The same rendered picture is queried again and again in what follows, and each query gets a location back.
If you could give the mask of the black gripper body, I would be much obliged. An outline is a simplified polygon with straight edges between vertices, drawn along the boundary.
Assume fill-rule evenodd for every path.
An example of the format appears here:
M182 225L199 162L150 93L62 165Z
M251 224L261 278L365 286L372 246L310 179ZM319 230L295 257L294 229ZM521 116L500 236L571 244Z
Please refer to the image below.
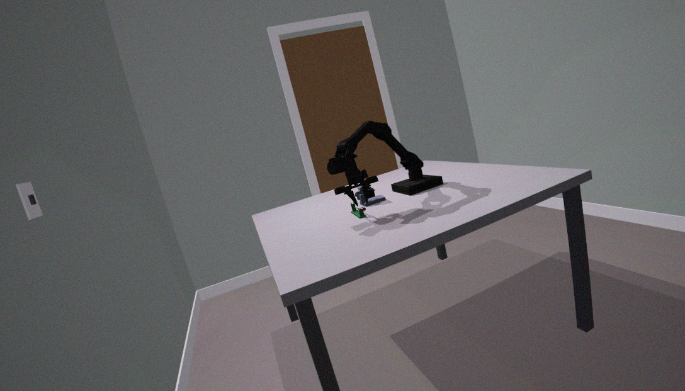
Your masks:
M364 182L362 182L362 183L360 183L360 184L358 184L358 185L352 186L352 185L353 185L353 182L350 182L349 175L352 175L352 174L354 174L354 173L357 173L356 170L357 170L357 168L354 168L354 169L351 169L351 170L345 172L345 175L347 176L347 180L348 180L348 185L349 185L349 186L346 186L346 187L345 187L345 186L341 186L341 187L336 188L336 189L334 190L334 192L335 192L336 195L341 194L341 193L343 193L343 192L345 192L345 193L346 193L346 192L350 192L351 189L353 189L353 188L356 188L356 187L359 187L359 186L365 187L365 186L370 185L371 183L375 183L375 182L378 181L377 176L370 176L370 178L366 178Z

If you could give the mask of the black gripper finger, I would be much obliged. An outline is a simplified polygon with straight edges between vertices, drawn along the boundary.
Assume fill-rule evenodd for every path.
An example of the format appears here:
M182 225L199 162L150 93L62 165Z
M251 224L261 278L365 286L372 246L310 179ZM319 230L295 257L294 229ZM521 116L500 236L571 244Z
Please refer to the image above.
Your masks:
M363 190L364 198L365 198L365 201L366 201L367 203L368 203L368 188L369 188L369 186L371 186L371 185L368 185L368 186L365 186L365 187L362 187L362 188L361 188L361 190Z
M356 201L356 198L355 198L355 196L354 196L354 192L353 192L353 191L346 192L346 193L344 193L344 194L347 194L347 195L352 199L352 201L354 201L354 203L356 204L356 206L358 206L358 202Z

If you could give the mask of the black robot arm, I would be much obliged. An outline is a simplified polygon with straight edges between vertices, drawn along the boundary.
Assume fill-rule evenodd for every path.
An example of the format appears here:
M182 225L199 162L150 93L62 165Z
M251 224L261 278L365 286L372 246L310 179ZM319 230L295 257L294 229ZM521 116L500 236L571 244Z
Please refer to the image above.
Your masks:
M361 124L348 139L337 144L334 158L329 159L327 164L327 170L330 174L338 174L357 168L354 160L357 155L353 152L356 150L359 141L363 139L367 133L373 134L377 139L385 141L400 156L400 163L406 170L409 169L409 181L418 181L425 178L425 176L422 175L421 168L424 165L420 158L418 158L415 153L407 151L405 147L400 144L392 135L392 129L387 123L375 123L373 121L367 121ZM349 175L350 182L353 182L353 185L364 182L364 178L368 177L365 169L361 171L357 169L356 171L357 173Z

